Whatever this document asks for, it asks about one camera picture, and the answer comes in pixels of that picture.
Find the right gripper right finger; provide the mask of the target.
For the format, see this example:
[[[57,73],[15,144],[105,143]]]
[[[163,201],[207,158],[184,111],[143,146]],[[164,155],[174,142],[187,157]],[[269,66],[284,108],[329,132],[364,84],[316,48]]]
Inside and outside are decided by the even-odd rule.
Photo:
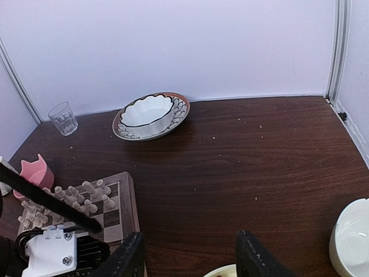
[[[235,241],[236,274],[246,277],[295,277],[247,230],[240,230]]]

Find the white chess piece tall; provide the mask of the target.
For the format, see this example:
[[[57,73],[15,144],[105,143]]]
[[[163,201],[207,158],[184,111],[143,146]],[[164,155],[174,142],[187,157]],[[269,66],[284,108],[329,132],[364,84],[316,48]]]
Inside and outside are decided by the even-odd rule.
[[[75,187],[69,186],[68,191],[73,196],[73,199],[74,199],[75,202],[77,202],[79,204],[84,203],[85,197],[83,195],[81,195]]]

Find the aluminium frame post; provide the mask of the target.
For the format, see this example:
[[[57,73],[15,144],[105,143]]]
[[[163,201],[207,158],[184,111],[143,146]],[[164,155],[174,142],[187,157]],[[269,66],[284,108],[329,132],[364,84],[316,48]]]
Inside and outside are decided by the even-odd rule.
[[[27,93],[23,83],[21,82],[20,77],[18,76],[16,69],[7,53],[3,40],[1,39],[1,63],[7,72],[15,90],[17,91],[18,95],[20,96],[21,100],[25,104],[27,110],[29,111],[30,115],[34,119],[34,121],[40,125],[43,122],[42,116],[38,112],[36,106],[34,105],[31,97]]]
[[[368,1],[335,1],[325,98],[368,164]]]

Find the patterned ceramic plate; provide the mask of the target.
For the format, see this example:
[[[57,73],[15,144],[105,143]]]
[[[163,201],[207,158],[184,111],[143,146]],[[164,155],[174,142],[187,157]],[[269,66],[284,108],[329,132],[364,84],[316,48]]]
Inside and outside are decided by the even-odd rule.
[[[149,141],[162,137],[182,123],[190,102],[181,94],[159,92],[129,103],[115,116],[112,131],[126,141]]]

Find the small white cup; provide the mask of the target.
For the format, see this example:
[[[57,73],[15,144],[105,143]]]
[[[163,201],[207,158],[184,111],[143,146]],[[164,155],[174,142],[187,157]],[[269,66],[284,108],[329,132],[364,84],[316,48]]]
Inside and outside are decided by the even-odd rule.
[[[368,276],[368,199],[357,199],[340,213],[331,233],[329,256],[340,276]]]

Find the pink cat-ear bowl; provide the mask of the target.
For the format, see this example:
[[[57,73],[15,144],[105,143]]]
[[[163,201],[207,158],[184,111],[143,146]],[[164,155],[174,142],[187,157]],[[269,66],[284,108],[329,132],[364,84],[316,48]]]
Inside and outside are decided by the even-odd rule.
[[[54,173],[51,171],[41,154],[38,154],[38,160],[28,162],[21,161],[20,176],[40,188],[51,189],[54,184]]]

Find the white scalloped bowl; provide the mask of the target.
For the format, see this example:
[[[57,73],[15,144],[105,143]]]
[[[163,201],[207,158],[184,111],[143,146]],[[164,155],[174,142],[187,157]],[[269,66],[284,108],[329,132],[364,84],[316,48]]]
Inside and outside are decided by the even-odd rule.
[[[174,117],[174,100],[170,96],[149,95],[128,105],[120,123],[134,136],[148,137],[169,127]]]

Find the wooden chess board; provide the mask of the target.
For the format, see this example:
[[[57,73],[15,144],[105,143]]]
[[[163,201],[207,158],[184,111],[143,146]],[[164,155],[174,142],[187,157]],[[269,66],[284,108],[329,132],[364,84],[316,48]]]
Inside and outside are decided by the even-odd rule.
[[[75,224],[70,227],[52,224],[31,238],[25,252],[29,257],[28,267],[23,276],[62,276],[79,269],[91,269],[94,265],[101,266],[101,254],[88,251],[94,243],[93,238],[77,237],[76,230],[93,233],[105,230],[105,225],[92,214],[97,213],[99,208],[116,210],[121,203],[117,197],[110,197],[111,189],[106,183],[102,179],[97,185],[85,181],[82,183],[83,193],[73,189],[56,199],[24,177],[17,174],[12,177],[13,189]]]

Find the right aluminium frame post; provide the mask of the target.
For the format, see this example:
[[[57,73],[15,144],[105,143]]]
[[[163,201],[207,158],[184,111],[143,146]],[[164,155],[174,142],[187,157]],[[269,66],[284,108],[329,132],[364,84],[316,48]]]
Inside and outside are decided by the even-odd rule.
[[[325,98],[368,164],[368,1],[335,1]]]

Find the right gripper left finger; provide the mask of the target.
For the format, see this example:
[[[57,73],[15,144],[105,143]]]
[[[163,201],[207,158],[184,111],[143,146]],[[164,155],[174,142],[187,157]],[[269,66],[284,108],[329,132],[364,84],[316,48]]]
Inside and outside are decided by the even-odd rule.
[[[95,271],[96,277],[144,275],[145,242],[141,232],[132,232]]]

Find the cream ceramic mug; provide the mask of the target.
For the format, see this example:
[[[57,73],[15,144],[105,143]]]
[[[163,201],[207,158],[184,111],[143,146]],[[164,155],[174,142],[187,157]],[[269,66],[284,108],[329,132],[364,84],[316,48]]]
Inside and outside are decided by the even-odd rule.
[[[2,156],[1,156],[1,165],[13,171],[13,167]],[[9,194],[13,190],[12,187],[7,183],[7,179],[4,178],[4,176],[5,176],[5,173],[3,172],[3,170],[1,170],[1,195],[2,196]]]

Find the left aluminium frame post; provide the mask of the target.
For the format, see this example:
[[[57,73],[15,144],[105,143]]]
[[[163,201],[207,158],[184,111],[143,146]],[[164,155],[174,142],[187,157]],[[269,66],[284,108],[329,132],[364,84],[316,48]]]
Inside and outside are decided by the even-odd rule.
[[[1,63],[7,72],[15,90],[17,91],[18,95],[20,96],[21,100],[25,104],[27,110],[29,111],[30,115],[34,119],[34,121],[40,125],[43,122],[42,116],[38,112],[36,106],[34,105],[31,97],[27,93],[23,83],[21,82],[20,77],[18,76],[16,69],[7,53],[3,40],[1,39]]]

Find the clear drinking glass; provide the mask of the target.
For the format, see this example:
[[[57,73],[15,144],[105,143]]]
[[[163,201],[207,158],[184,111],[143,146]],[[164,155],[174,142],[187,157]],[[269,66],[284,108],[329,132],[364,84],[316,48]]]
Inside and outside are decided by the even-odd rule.
[[[78,122],[68,102],[62,102],[52,108],[48,117],[63,136],[69,136],[78,129]]]

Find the cream cat-ear bowl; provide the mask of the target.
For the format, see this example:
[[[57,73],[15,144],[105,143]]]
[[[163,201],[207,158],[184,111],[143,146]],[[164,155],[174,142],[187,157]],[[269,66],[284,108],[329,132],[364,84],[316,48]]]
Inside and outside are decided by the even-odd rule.
[[[218,267],[208,272],[203,277],[237,277],[236,264]]]

